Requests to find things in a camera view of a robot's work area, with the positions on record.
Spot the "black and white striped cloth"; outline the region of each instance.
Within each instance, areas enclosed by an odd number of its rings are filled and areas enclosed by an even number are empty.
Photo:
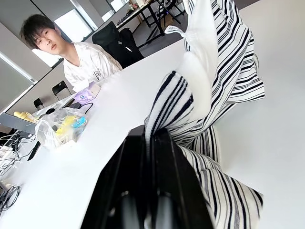
[[[181,33],[187,55],[192,54],[184,59],[183,67],[165,77],[145,121],[146,143],[156,130],[167,128],[197,174],[215,228],[255,228],[263,206],[262,195],[222,172],[213,126],[235,104],[264,97],[264,85],[253,59],[254,38],[233,0],[184,0],[184,5],[192,24],[186,33],[174,27],[167,31]],[[208,21],[209,14],[214,21],[216,51],[213,34],[207,34],[213,33],[211,27],[194,23],[200,15]],[[202,31],[194,33],[201,26]],[[215,53],[217,66],[213,69]],[[192,64],[196,61],[202,66]]]

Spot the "man's black hair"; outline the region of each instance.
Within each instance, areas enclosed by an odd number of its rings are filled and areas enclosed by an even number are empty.
[[[23,22],[20,37],[33,49],[38,49],[35,41],[43,29],[55,29],[54,23],[46,16],[34,14]]]

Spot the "man's ear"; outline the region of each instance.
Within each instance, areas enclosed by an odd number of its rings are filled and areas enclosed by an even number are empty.
[[[55,31],[58,33],[58,35],[61,36],[61,31],[60,31],[60,29],[57,26],[55,26]]]

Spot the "yellow bottle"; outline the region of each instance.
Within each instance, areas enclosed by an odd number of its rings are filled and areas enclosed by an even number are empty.
[[[24,112],[15,111],[14,116],[29,121],[31,123],[38,123],[38,119],[34,118],[30,113],[26,111]]]

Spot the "transparent plastic bag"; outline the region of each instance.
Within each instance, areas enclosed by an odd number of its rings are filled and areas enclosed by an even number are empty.
[[[84,113],[66,107],[46,114],[37,123],[35,135],[42,146],[55,149],[71,140],[77,141],[86,124]]]

